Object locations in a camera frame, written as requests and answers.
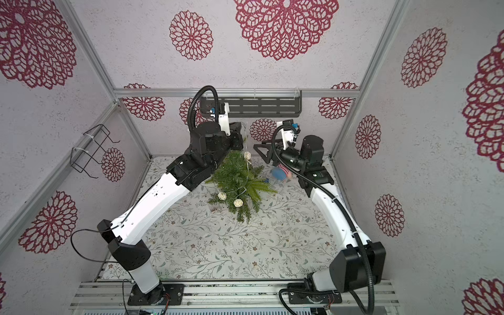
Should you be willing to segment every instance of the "black wire holder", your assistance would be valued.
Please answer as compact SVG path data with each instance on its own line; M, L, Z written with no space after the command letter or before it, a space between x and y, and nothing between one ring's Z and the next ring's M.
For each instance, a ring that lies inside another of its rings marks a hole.
M103 138L103 140L99 143L95 140L95 137L98 136L98 134L100 132L103 132L103 134L105 135L105 137ZM94 158L94 155L96 154L96 152L98 152L99 149L102 149L103 150L103 153L105 153L105 149L102 147L103 143L105 142L105 140L109 139L112 143L118 143L118 142L121 142L120 140L119 141L113 141L111 138L110 138L110 131L107 129L107 127L105 127L104 124L98 124L94 127L92 127L91 129L89 129L88 131L84 132L83 135L85 136L89 136L91 138L91 141L88 142L88 144L86 144L86 146L84 148L77 148L77 147L73 147L72 148L72 151L70 153L70 166L76 170L77 172L79 173L86 173L89 177L91 178L98 178L98 177L94 177L94 176L91 176L88 171L86 171L86 166L88 166L89 162L91 162L91 160L95 161L96 163L98 164L102 164L100 162L98 162L95 158ZM92 143L96 143L98 145L98 148L96 148L96 150L93 152L93 154L89 154L89 151L87 150L87 148L92 144ZM86 164L84 164L84 166L81 166L79 163L77 163L77 160L81 157L81 155L85 153L86 155L89 156L89 159L88 161L86 162Z

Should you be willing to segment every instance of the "pine branch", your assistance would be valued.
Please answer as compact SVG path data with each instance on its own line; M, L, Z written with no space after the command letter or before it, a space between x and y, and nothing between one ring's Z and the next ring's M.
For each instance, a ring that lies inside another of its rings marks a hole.
M210 204L221 203L227 205L229 212L236 214L238 222L251 219L251 209L256 212L261 208L259 192L276 193L264 178L258 177L264 166L254 167L249 164L241 151L231 151L224 162L206 183L215 183L221 192L227 194L226 200L220 200L217 193L211 195ZM243 205L235 207L234 201L242 199Z

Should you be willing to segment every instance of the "red mandala print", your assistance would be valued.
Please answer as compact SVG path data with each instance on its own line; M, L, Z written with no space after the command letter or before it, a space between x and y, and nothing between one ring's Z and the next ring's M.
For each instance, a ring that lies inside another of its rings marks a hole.
M368 115L360 121L355 133L355 147L361 158L368 159L376 153L381 135L380 123L376 117Z
M128 84L125 89L150 89L143 84ZM138 118L153 121L164 115L164 103L161 97L126 97L122 101L126 108Z
M183 11L171 20L170 38L173 46L187 59L201 60L214 46L208 23L194 12Z
M269 118L261 118L250 125L250 135L257 141L268 141L277 128L276 122Z
M334 85L331 89L358 89L355 83L341 82ZM325 118L338 119L345 117L350 105L352 105L350 97L323 97L319 100L319 112Z
M404 56L401 69L404 85L416 88L429 81L443 63L447 44L446 34L437 27L415 39Z
M118 181L124 175L126 163L124 155L116 148L108 149L101 159L101 171L110 181Z
M504 172L504 30L497 45L478 62L478 73L467 88L466 135L478 144L478 155L489 157Z
M30 88L65 85L73 75L72 33L51 0L0 1L0 68Z
M471 282L464 290L464 315L504 314L504 284L499 279Z
M47 254L64 244L75 229L77 208L72 197L55 192L18 240L26 251Z
M374 217L380 230L388 236L397 236L404 228L404 211L394 196L383 195L378 199Z
M234 0L241 35L263 57L293 59L331 27L337 0Z
M182 121L187 124L187 112L189 111L189 106L191 105L191 102L193 101L192 98L188 98L182 102L180 105L180 108L178 109L178 114L180 115L180 118L182 118ZM201 124L204 121L213 121L214 119L211 117L203 117L200 112L200 102L198 101L195 106L195 111L196 111L196 126Z
M5 281L2 279L2 273L0 272L0 309L2 309L2 301L7 295L5 292Z

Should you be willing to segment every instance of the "wicker ball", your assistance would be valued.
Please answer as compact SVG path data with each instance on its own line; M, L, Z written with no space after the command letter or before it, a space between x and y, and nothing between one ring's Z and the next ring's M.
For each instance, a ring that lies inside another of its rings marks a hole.
M241 207L243 206L243 200L242 199L236 199L234 202L233 202L234 206L235 207Z

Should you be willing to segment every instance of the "black metal bracket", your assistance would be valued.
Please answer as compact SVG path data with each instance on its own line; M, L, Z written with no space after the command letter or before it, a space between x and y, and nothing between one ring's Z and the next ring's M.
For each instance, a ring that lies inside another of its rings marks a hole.
M222 105L229 104L228 116L233 118L245 117L299 117L302 110L302 92L299 97L272 98L272 97L219 97L220 112ZM212 108L215 108L213 97L200 97L200 112L203 117L210 117Z
M289 283L287 289L306 290L306 287L302 283ZM328 295L306 295L289 292L290 304L339 304L342 301L341 294L336 290L334 294Z
M182 297L184 294L183 284L160 284L159 289L156 287L151 292L144 294L140 291L138 285L134 285L130 298L128 299L128 305L131 306L144 306L144 305L166 305L168 294L170 301L168 305L180 305L182 303Z

